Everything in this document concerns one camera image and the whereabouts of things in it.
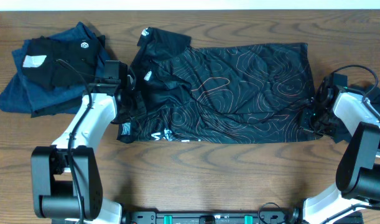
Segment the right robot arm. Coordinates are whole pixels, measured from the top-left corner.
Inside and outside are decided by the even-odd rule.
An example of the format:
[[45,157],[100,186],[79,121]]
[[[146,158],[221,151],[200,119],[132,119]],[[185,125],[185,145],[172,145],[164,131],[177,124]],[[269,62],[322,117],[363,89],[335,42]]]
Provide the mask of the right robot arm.
[[380,114],[366,94],[348,87],[345,75],[324,78],[300,127],[333,137],[343,124],[351,140],[336,170],[335,183],[294,210],[292,223],[335,223],[362,209],[380,211]]

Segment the black jersey with orange lines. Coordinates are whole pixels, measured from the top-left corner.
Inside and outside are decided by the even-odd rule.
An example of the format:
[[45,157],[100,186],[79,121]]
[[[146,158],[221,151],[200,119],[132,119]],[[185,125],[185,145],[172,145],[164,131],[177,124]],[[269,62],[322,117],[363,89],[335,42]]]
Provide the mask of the black jersey with orange lines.
[[307,44],[195,48],[191,37],[149,27],[131,64],[136,112],[117,139],[220,144],[303,142],[315,93]]

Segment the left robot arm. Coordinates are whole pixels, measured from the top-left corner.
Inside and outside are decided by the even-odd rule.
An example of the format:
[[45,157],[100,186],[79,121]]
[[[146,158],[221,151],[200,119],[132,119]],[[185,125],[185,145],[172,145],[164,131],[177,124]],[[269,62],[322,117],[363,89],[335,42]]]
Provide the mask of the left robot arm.
[[84,86],[68,128],[30,157],[34,213],[53,223],[124,223],[123,206],[103,197],[95,154],[111,123],[145,108],[134,90],[136,75],[125,63],[108,60],[103,76]]

